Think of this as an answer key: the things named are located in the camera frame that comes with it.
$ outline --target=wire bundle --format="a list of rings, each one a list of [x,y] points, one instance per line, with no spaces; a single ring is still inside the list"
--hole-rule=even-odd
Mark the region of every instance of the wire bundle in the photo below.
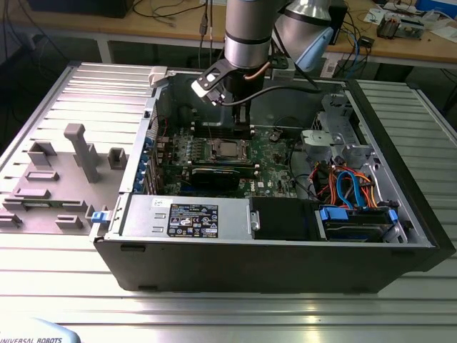
[[[348,57],[344,61],[344,63],[341,66],[338,66],[338,70],[336,71],[335,76],[338,76],[340,73],[348,72],[346,75],[346,78],[349,78],[351,75],[353,75],[353,73],[355,71],[359,70],[360,66],[363,66],[361,74],[363,73],[363,70],[365,70],[366,65],[368,63],[368,57],[371,54],[371,48],[365,47],[365,52],[366,52],[365,57],[362,58],[362,60],[357,61],[357,58],[360,55],[360,49],[361,49],[360,44],[359,44],[360,38],[361,38],[361,31],[354,24],[354,20],[353,20],[351,13],[348,12],[347,15],[348,15],[349,19],[351,20],[351,23],[344,21],[343,28],[341,31],[345,32],[348,35],[349,43],[352,45],[353,48],[352,48],[351,53],[348,55]],[[348,62],[351,59],[353,54],[355,54],[355,57],[354,57],[354,60],[352,61],[352,64],[350,64],[350,66],[346,67],[346,65],[348,64]]]
[[[318,177],[319,170],[328,172],[328,184],[316,195],[319,201],[324,204],[354,209],[354,203],[359,208],[377,208],[378,204],[374,196],[376,183],[371,181],[365,174],[355,171],[347,166],[328,166],[317,164],[309,176],[309,180]],[[354,202],[350,201],[350,195],[354,194]]]

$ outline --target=circuit board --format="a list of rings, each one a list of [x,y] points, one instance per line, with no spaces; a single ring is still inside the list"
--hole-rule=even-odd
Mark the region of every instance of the circuit board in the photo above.
[[[163,193],[192,197],[296,197],[286,164],[289,140],[280,139],[273,143],[269,139],[271,129],[260,128],[255,132],[248,141],[196,138],[191,131],[184,129],[168,137],[168,144],[164,144],[164,150],[159,152],[159,168],[164,176]],[[233,161],[224,157],[224,166],[218,164],[218,168],[235,170],[242,175],[237,190],[203,192],[186,181],[186,170],[198,163],[208,166],[209,156],[217,155],[216,149],[221,150],[221,155],[234,156]]]

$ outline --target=motherboard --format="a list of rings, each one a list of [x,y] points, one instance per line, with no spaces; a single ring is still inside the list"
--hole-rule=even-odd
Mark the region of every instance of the motherboard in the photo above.
[[[287,158],[289,139],[271,139],[272,129],[254,129],[245,139],[198,137],[178,129],[157,139],[151,178],[157,194],[189,197],[296,197]],[[154,190],[145,182],[144,193]]]

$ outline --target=blue drive bracket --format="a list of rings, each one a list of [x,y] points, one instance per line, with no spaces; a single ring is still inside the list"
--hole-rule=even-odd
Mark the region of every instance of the blue drive bracket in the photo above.
[[[326,220],[349,220],[346,209],[340,207],[323,207],[319,214],[323,222]]]
[[[391,218],[391,221],[396,224],[398,222],[398,215],[397,212],[395,212],[394,209],[389,209],[388,210],[388,216]]]

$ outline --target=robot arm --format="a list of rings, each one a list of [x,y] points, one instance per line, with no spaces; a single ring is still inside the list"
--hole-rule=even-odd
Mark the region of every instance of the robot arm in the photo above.
[[[313,68],[333,33],[329,27],[330,0],[295,0],[284,7],[286,2],[227,1],[225,59],[192,84],[199,97],[207,97],[213,105],[221,104],[224,88],[232,94],[233,103],[240,103],[262,90],[273,29],[278,35],[273,39],[296,66],[304,71]],[[232,107],[235,125],[241,129],[249,126],[250,107],[250,101]]]

